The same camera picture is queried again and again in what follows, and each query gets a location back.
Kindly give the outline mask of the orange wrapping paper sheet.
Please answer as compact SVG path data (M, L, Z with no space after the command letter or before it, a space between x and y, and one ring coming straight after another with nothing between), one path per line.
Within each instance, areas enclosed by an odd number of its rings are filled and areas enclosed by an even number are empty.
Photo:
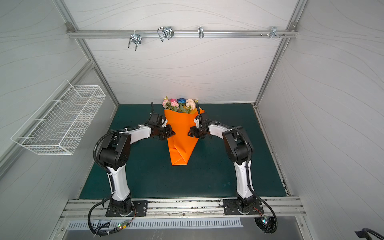
M197 110L193 110L191 114L165 110L167 125L170 125L175 132L174 136L167 139L172 166L188 164L198 142L198 138L189 137L188 132L191 127L196 126L194 120L197 116Z

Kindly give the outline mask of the peach fake flower spray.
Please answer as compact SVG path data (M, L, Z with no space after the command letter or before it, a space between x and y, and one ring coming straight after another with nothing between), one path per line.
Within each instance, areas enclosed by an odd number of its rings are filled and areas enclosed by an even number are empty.
M198 100L188 99L186 100L185 107L189 114L194 114L197 111Z

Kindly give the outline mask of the pink fake flower spray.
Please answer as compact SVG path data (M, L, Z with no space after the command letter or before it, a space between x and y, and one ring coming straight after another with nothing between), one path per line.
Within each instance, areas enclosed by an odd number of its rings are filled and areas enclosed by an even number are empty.
M170 100L171 100L171 99L168 98L168 97L165 97L165 98L164 98L163 103L162 103L164 109L166 109L166 110L171 110L171 109L170 109Z

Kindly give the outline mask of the blue fake rose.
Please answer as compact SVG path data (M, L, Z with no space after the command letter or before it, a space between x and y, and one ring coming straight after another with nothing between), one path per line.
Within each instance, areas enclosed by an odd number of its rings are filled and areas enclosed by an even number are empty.
M179 104L179 112L185 112L185 109L186 109L186 99L180 98L180 99L177 99L177 102Z

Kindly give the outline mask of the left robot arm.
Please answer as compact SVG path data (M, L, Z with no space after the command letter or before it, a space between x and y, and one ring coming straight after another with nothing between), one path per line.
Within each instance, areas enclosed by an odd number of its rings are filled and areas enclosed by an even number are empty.
M110 131L97 141L93 158L108 175L111 188L109 204L111 210L127 215L134 208L126 176L126 164L129 160L131 145L156 136L166 140L175 134L170 125L159 127L139 125L131 129Z

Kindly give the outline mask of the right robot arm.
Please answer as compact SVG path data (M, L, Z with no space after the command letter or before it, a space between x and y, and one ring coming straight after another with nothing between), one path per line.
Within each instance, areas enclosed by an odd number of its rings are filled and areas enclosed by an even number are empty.
M230 127L219 122L193 126L188 132L188 136L193 138L204 138L208 135L224 141L227 156L235 167L237 209L241 214L248 214L259 200L252 184L251 163L254 149L248 135L241 126Z

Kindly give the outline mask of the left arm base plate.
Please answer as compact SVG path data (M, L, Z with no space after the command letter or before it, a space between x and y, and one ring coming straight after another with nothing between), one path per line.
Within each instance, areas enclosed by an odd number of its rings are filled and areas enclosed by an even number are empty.
M125 202L112 200L109 203L106 217L145 217L147 214L148 201L133 201Z

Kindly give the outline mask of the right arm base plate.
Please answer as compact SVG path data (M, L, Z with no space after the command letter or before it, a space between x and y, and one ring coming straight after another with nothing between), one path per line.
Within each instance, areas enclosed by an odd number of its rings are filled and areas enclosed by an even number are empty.
M264 215L261 201L255 199L220 199L219 206L229 215Z

